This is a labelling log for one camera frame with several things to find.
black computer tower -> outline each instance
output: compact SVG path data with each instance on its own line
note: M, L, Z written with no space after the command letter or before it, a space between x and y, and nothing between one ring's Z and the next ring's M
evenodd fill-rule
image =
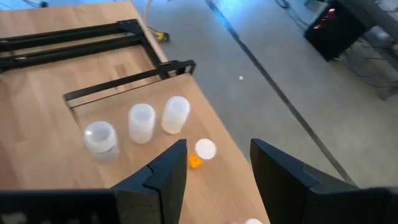
M369 28L340 1L332 1L305 31L305 38L329 61L337 58Z

translucent plastic cup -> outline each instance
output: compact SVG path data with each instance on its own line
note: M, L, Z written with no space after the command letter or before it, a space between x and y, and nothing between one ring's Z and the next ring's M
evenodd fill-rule
M182 96L171 97L164 108L162 128L169 134L177 134L187 121L191 107Z
M139 103L129 110L129 135L138 143L150 141L155 129L155 110L151 105Z
M104 162L110 162L119 154L116 131L105 121L96 121L87 126L84 133L86 147L94 156Z

white ping pong ball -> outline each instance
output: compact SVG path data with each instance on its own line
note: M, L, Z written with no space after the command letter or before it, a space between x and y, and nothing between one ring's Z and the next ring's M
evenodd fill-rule
M209 139L201 139L195 144L195 152L200 159L210 160L216 156L216 145Z

black cable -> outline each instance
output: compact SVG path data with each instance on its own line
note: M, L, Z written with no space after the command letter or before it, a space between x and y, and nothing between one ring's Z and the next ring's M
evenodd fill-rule
M4 3L2 3L2 2L0 2L0 4L1 4L2 6L6 6L7 8L14 10L14 8L12 8L12 7L6 5L6 4L4 4Z
M37 3L37 2L32 2L32 1L30 1L30 0L23 0L26 4L29 4L30 6L33 6L33 7L40 7L40 3Z
M275 0L276 4L280 6L282 9L290 9L290 3L286 0Z
M386 49L386 50L393 50L390 47L380 47L380 46L362 46L364 48L374 48L374 49Z
M364 58L366 60L386 60L384 58Z
M161 32L161 31L156 30L156 29L154 29L153 27L150 27L150 26L148 26L148 29L150 29L150 30L152 30L152 31L154 31L154 32Z
M374 88L390 88L391 86L377 86L377 85L373 85L373 84L370 84L370 83L368 83L368 82L366 82L365 80L363 80L362 78L369 78L369 76L364 76L364 75L360 75L358 72L356 72L355 70L353 70L351 67L348 67L357 77L359 77L359 78L361 78L361 81L363 82L363 83L365 83L365 84L367 84L367 85L369 85L369 86L371 86L371 87L374 87Z
M287 0L275 0L276 4L287 11L288 16L293 19L293 21L302 29L306 29L308 26L310 26L309 23L303 21L299 14L292 8L289 2Z

wooden tabletop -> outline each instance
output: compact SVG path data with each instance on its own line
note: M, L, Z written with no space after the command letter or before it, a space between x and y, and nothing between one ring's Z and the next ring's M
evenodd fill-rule
M140 19L129 2L4 11L0 12L0 37L125 19ZM158 43L145 31L159 58L167 61ZM188 170L180 223L221 224L247 218L268 223L250 165L189 74L76 107L79 124L62 100L69 91L150 69L153 66L137 46L1 74L0 188L108 188L135 173L178 139L187 139L190 153L196 141L208 138L217 145L218 154L200 169ZM154 81L157 78L104 91L96 97ZM169 135L161 130L159 117L167 99L175 95L188 99L192 111L182 132ZM158 117L154 138L144 145L134 144L127 132L127 111L136 103L152 105ZM85 126L97 120L110 122L118 134L121 152L109 164L97 161L82 140Z

